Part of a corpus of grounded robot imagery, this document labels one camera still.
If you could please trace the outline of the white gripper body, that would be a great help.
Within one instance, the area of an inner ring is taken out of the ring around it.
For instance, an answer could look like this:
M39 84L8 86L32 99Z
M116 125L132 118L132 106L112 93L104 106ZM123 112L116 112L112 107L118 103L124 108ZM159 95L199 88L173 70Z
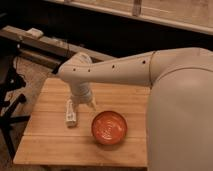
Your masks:
M93 94L89 83L75 83L70 85L71 99L76 104L89 103Z

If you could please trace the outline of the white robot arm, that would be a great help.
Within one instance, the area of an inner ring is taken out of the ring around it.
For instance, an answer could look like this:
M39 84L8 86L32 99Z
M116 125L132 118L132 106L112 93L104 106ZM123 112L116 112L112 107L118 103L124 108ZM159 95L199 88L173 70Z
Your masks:
M94 63L79 52L60 79L86 103L91 82L147 86L148 171L213 171L213 52L203 48L151 51Z

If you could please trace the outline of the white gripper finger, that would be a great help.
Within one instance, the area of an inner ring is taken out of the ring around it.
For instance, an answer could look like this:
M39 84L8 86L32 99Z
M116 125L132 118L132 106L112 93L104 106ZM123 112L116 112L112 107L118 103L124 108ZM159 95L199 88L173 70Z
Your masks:
M88 103L88 106L91 107L93 110L96 110L96 101L94 98Z
M73 110L77 110L78 109L78 103L76 101L73 101L73 100L71 100L71 102L72 102Z

